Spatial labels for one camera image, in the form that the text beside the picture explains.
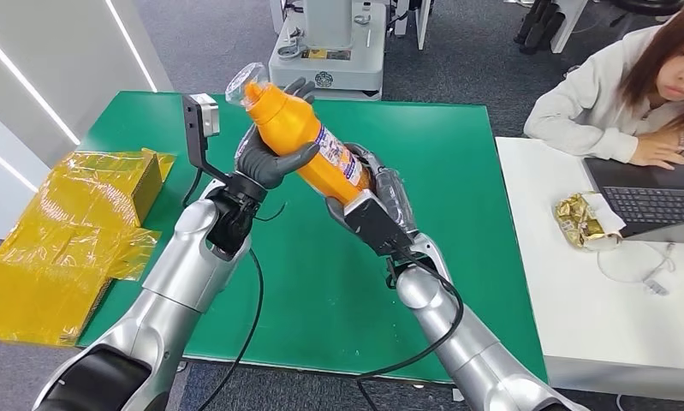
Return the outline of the person's hand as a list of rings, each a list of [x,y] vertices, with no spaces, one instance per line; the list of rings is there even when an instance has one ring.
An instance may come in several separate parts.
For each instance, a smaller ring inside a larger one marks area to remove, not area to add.
[[[656,166],[665,170],[673,170],[676,165],[684,164],[684,142],[681,134],[676,132],[656,132],[636,137],[637,146],[630,164],[637,166]]]

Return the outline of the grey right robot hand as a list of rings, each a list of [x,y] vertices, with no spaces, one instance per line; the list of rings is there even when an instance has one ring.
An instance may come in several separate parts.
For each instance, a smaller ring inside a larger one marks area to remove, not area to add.
[[[331,218],[356,235],[376,233],[390,236],[402,233],[414,238],[419,230],[398,171],[384,165],[374,152],[357,143],[346,143],[345,147],[361,161],[365,170],[370,172],[370,190],[379,200],[380,206],[372,205],[370,211],[362,211],[363,216],[355,217],[353,223],[349,224],[342,202],[327,197],[325,205]]]

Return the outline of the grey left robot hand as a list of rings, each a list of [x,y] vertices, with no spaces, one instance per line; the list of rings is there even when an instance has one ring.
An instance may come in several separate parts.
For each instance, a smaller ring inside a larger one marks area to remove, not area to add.
[[[315,142],[303,143],[290,154],[276,155],[262,140],[253,124],[241,139],[235,153],[235,171],[261,187],[278,188],[286,175],[306,166],[319,151]]]

